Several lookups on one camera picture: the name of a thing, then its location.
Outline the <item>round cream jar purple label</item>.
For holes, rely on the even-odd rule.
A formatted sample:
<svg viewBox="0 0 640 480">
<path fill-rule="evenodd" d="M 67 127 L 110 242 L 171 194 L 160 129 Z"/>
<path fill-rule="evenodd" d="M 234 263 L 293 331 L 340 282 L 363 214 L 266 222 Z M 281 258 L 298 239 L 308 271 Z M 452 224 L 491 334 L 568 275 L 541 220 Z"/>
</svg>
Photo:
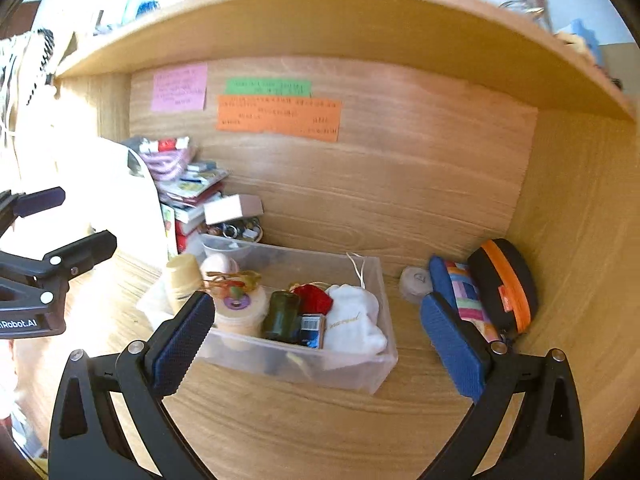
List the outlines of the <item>round cream jar purple label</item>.
<svg viewBox="0 0 640 480">
<path fill-rule="evenodd" d="M 262 285 L 240 299 L 214 297 L 215 327 L 226 333 L 259 337 L 268 313 L 268 297 Z"/>
</svg>

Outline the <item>blue patchwork pencil case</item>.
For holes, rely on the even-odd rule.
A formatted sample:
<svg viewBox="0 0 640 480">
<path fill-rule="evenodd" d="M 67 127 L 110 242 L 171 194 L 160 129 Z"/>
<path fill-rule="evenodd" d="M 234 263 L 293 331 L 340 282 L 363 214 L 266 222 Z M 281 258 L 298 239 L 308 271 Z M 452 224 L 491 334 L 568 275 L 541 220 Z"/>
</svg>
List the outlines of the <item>blue patchwork pencil case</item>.
<svg viewBox="0 0 640 480">
<path fill-rule="evenodd" d="M 480 291 L 466 263 L 433 256 L 427 271 L 434 292 L 441 294 L 463 321 L 472 323 L 487 341 L 500 340 L 480 301 Z"/>
</svg>

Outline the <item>white drawstring pouch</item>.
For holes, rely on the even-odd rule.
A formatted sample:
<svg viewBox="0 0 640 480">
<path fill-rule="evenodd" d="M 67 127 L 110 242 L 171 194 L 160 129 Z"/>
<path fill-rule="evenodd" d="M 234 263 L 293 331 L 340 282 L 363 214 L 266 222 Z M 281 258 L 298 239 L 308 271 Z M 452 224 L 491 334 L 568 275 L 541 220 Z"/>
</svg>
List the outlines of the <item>white drawstring pouch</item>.
<svg viewBox="0 0 640 480">
<path fill-rule="evenodd" d="M 387 347 L 387 337 L 378 327 L 380 303 L 366 289 L 364 267 L 360 255 L 346 254 L 349 258 L 357 285 L 331 285 L 326 294 L 332 299 L 332 307 L 326 315 L 323 348 L 333 352 L 376 356 Z"/>
</svg>

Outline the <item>orange sticky note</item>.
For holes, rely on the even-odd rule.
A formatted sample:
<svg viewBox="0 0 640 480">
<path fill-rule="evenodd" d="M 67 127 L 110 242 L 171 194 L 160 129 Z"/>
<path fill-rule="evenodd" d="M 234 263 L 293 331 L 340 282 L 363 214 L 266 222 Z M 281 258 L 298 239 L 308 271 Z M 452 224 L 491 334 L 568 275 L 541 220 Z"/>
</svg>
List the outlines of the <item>orange sticky note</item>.
<svg viewBox="0 0 640 480">
<path fill-rule="evenodd" d="M 336 142 L 342 102 L 301 96 L 217 96 L 216 128 Z"/>
</svg>

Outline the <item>bowl of small trinkets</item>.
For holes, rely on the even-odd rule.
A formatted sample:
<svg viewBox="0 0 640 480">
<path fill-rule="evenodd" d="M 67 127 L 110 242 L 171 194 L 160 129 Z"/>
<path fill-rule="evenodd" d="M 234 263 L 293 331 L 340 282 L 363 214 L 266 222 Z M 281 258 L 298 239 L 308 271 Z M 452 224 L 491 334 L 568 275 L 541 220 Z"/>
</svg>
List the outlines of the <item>bowl of small trinkets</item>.
<svg viewBox="0 0 640 480">
<path fill-rule="evenodd" d="M 227 222 L 203 226 L 203 234 L 228 238 L 229 240 L 242 240 L 242 242 L 258 243 L 262 240 L 264 232 L 258 217 L 234 219 Z"/>
</svg>

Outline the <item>red velvet pouch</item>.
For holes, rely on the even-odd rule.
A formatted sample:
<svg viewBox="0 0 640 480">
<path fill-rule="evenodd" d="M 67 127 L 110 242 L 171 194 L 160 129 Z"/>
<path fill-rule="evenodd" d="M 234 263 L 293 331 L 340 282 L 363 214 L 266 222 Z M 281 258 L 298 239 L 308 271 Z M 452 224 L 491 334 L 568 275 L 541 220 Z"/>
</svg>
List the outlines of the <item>red velvet pouch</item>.
<svg viewBox="0 0 640 480">
<path fill-rule="evenodd" d="M 318 285 L 296 284 L 290 292 L 299 298 L 299 314 L 327 315 L 333 306 L 333 299 Z"/>
</svg>

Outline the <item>small white cardboard box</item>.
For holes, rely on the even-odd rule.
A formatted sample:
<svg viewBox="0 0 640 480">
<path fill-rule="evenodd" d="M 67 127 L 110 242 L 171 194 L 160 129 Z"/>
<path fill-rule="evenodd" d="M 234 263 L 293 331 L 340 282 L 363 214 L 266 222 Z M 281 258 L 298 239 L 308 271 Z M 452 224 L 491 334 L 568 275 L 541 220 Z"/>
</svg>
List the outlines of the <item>small white cardboard box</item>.
<svg viewBox="0 0 640 480">
<path fill-rule="evenodd" d="M 204 207 L 205 223 L 209 226 L 236 219 L 258 217 L 264 213 L 257 195 L 235 194 L 209 202 Z"/>
</svg>

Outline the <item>black orange zip case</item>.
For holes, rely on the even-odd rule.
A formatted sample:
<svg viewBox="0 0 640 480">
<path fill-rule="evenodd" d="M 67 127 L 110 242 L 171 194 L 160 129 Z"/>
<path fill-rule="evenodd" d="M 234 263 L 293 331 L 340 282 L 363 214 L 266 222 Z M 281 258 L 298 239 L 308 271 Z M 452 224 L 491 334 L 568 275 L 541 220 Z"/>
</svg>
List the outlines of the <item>black orange zip case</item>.
<svg viewBox="0 0 640 480">
<path fill-rule="evenodd" d="M 532 271 L 518 248 L 505 238 L 485 240 L 468 266 L 489 321 L 504 338 L 518 339 L 539 309 Z"/>
</svg>

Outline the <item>clear plastic storage bin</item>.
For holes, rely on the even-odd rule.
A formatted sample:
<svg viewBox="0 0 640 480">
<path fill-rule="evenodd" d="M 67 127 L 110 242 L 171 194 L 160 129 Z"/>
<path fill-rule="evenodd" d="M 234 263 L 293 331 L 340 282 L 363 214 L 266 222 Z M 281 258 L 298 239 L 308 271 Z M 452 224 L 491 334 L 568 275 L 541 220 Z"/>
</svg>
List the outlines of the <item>clear plastic storage bin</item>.
<svg viewBox="0 0 640 480">
<path fill-rule="evenodd" d="M 398 353 L 380 260 L 204 235 L 190 246 L 215 318 L 198 357 L 286 382 L 374 393 Z"/>
</svg>

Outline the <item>pink sticky note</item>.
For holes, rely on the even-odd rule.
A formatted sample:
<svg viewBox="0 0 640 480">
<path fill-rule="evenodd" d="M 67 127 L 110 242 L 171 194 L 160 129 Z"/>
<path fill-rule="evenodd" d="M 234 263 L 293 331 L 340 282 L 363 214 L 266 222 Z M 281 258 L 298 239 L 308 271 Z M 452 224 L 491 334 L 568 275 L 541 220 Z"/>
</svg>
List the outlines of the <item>pink sticky note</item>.
<svg viewBox="0 0 640 480">
<path fill-rule="evenodd" d="M 206 63 L 158 70 L 153 76 L 152 112 L 204 110 L 207 74 Z"/>
</svg>

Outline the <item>gourd charm with tassel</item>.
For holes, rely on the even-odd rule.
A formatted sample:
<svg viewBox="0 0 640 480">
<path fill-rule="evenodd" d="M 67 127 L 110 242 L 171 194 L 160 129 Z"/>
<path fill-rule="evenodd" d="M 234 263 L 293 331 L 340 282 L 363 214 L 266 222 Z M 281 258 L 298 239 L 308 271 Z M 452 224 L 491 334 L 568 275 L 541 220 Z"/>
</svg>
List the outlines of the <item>gourd charm with tassel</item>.
<svg viewBox="0 0 640 480">
<path fill-rule="evenodd" d="M 262 276 L 252 270 L 235 273 L 208 271 L 205 274 L 206 290 L 218 298 L 241 299 L 259 286 Z"/>
</svg>

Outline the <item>dark green glass jar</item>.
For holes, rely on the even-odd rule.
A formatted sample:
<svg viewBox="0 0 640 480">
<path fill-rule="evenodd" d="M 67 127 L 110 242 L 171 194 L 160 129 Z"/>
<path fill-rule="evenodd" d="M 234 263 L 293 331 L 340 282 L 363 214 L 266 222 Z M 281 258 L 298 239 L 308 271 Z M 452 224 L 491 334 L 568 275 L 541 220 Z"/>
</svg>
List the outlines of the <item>dark green glass jar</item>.
<svg viewBox="0 0 640 480">
<path fill-rule="evenodd" d="M 273 292 L 262 322 L 262 336 L 268 340 L 294 342 L 297 337 L 299 298 L 287 290 Z"/>
</svg>

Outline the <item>blue card pack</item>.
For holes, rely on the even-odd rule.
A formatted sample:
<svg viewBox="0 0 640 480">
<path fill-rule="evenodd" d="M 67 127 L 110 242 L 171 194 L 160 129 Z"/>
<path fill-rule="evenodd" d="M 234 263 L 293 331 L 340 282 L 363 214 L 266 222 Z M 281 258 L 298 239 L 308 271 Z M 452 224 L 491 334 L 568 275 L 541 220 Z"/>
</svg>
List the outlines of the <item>blue card pack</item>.
<svg viewBox="0 0 640 480">
<path fill-rule="evenodd" d="M 306 348 L 322 349 L 325 331 L 324 314 L 303 314 L 300 317 L 298 343 Z"/>
</svg>

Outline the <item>wooden shelf board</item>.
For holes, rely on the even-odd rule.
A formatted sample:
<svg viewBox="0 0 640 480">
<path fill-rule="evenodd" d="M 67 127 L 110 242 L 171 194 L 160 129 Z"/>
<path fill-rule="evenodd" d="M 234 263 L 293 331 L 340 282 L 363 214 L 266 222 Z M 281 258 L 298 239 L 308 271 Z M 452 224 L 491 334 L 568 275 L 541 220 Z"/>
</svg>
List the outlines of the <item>wooden shelf board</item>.
<svg viewBox="0 0 640 480">
<path fill-rule="evenodd" d="M 597 67 L 527 18 L 482 0 L 186 0 L 81 42 L 58 74 L 267 56 L 396 64 L 547 110 L 634 118 Z"/>
</svg>

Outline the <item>yellow cylindrical bottle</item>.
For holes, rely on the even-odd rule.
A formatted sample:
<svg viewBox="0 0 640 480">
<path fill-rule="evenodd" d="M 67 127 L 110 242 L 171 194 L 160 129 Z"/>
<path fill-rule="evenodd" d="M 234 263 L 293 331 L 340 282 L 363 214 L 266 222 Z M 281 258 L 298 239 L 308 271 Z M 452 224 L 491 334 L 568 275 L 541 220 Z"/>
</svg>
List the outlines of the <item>yellow cylindrical bottle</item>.
<svg viewBox="0 0 640 480">
<path fill-rule="evenodd" d="M 203 287 L 203 277 L 194 255 L 175 256 L 168 261 L 163 272 L 163 285 L 169 307 L 177 314 L 194 292 Z"/>
</svg>

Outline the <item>green sticky note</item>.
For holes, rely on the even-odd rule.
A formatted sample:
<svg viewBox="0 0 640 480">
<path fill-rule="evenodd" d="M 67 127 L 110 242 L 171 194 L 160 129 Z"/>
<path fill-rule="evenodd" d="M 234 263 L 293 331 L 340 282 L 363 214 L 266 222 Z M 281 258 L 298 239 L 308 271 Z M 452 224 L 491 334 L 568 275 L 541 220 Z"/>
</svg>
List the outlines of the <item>green sticky note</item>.
<svg viewBox="0 0 640 480">
<path fill-rule="evenodd" d="M 311 97 L 309 80 L 272 77 L 233 77 L 224 88 L 232 96 L 301 96 Z"/>
</svg>

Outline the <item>white paper sheets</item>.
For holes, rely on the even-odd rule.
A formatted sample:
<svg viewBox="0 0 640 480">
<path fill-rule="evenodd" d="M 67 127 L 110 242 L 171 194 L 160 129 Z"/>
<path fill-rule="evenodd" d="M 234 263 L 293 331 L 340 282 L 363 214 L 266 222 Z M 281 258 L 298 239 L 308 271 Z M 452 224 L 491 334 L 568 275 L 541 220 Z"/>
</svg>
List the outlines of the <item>white paper sheets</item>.
<svg viewBox="0 0 640 480">
<path fill-rule="evenodd" d="M 167 260 L 165 228 L 155 184 L 141 158 L 128 146 L 100 138 L 73 136 L 21 148 L 21 188 L 59 186 L 65 202 L 18 220 L 8 246 L 29 256 L 109 230 L 118 251 L 147 266 Z"/>
</svg>

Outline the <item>stack of books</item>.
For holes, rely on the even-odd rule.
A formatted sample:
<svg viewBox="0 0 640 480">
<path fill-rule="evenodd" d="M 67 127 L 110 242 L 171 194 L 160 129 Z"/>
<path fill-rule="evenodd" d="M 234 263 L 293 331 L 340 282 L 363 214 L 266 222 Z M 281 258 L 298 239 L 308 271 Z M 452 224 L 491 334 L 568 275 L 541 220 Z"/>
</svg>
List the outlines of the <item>stack of books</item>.
<svg viewBox="0 0 640 480">
<path fill-rule="evenodd" d="M 212 162 L 194 162 L 173 179 L 155 182 L 169 257 L 186 249 L 189 237 L 205 222 L 205 205 L 221 198 L 229 176 Z"/>
</svg>

